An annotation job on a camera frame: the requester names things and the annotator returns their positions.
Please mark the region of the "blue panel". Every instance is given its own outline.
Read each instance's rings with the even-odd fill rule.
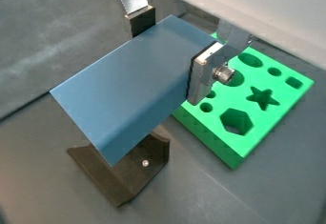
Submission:
[[[170,16],[51,91],[111,165],[186,100],[191,58],[212,41]]]

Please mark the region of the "star-shaped hole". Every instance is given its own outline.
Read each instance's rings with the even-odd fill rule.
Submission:
[[[280,103],[271,97],[271,90],[260,91],[251,87],[252,95],[247,97],[248,101],[258,102],[259,108],[266,111],[268,105],[279,106]]]

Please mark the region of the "bolt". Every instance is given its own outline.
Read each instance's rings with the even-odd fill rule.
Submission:
[[[222,84],[228,84],[231,82],[232,75],[234,69],[231,69],[227,64],[223,64],[212,70],[211,77]]]
[[[149,165],[149,162],[147,160],[143,160],[143,167],[147,167]]]

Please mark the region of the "white surface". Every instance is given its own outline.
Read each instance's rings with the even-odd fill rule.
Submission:
[[[326,0],[183,0],[326,69]]]

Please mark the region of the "green shape sorter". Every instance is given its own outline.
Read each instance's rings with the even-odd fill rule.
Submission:
[[[312,81],[251,48],[234,57],[230,67],[231,83],[216,82],[200,104],[186,101],[174,116],[235,169]]]

